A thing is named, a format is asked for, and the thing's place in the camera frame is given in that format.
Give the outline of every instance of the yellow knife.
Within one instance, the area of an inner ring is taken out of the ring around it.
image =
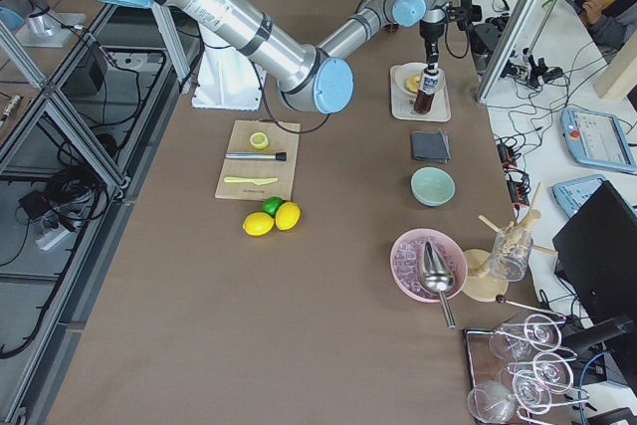
[[[224,183],[252,183],[257,186],[263,186],[264,184],[276,183],[279,178],[241,178],[239,176],[224,176]]]

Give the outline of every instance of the cutting board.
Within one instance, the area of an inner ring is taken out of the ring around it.
[[[281,126],[299,131],[298,123],[280,123]],[[268,136],[270,144],[265,149],[256,150],[250,145],[250,135],[261,131]],[[247,199],[263,201],[270,196],[279,196],[287,201],[292,199],[292,185],[297,165],[297,149],[299,136],[288,133],[269,121],[247,121],[238,119],[232,128],[228,141],[228,153],[258,152],[278,153],[284,151],[288,155],[286,161],[224,159],[217,183],[215,197],[220,199]],[[257,186],[252,183],[224,183],[226,176],[244,178],[279,178],[275,183]]]

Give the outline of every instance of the metal scoop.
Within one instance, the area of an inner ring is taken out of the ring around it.
[[[438,295],[447,326],[456,328],[454,316],[447,302],[447,293],[454,287],[454,276],[431,242],[427,241],[421,252],[420,261],[416,265],[418,282],[429,293]]]

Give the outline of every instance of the scoop handle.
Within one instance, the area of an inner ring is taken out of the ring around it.
[[[456,321],[454,320],[454,315],[451,312],[451,308],[449,307],[449,302],[447,301],[447,295],[441,292],[441,293],[438,293],[438,296],[440,296],[440,305],[442,306],[442,313],[445,316],[447,327],[455,330]]]

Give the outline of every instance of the computer monitor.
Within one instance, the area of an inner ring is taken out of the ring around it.
[[[558,267],[593,323],[628,316],[637,323],[637,216],[609,181],[553,238]],[[610,339],[626,383],[637,393],[637,332]]]

